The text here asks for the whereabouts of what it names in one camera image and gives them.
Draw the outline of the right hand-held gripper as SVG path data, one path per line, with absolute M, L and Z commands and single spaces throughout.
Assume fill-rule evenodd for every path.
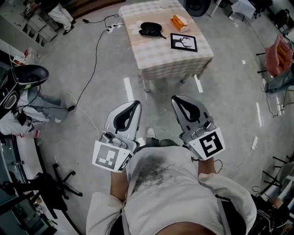
M 180 139 L 198 160 L 208 160 L 226 149 L 221 129 L 205 105 L 189 96 L 174 95 L 171 103 L 183 133 Z

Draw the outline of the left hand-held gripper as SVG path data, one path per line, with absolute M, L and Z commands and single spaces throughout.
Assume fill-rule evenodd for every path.
M 95 141 L 92 164 L 112 172 L 123 172 L 140 144 L 135 141 L 142 106 L 130 101 L 109 113 L 105 130 Z

